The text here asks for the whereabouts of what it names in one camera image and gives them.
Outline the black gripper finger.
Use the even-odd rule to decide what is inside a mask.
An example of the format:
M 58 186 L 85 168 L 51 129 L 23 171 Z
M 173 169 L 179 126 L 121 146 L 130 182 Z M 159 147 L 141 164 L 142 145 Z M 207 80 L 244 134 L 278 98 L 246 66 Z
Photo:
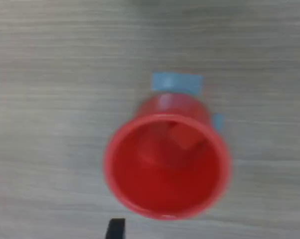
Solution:
M 113 218 L 109 220 L 105 239 L 125 239 L 126 220 L 124 218 Z

